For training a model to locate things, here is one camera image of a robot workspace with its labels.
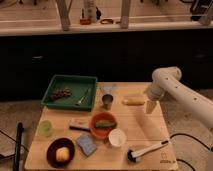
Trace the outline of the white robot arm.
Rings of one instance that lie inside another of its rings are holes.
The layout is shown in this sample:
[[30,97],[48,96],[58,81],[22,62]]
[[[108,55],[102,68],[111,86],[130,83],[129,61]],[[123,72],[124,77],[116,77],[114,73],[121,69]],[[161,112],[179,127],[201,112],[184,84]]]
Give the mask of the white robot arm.
[[168,92],[213,131],[213,101],[183,85],[180,82],[181,77],[182,73],[178,67],[155,69],[152,73],[152,83],[147,89],[147,97],[151,101],[158,101]]

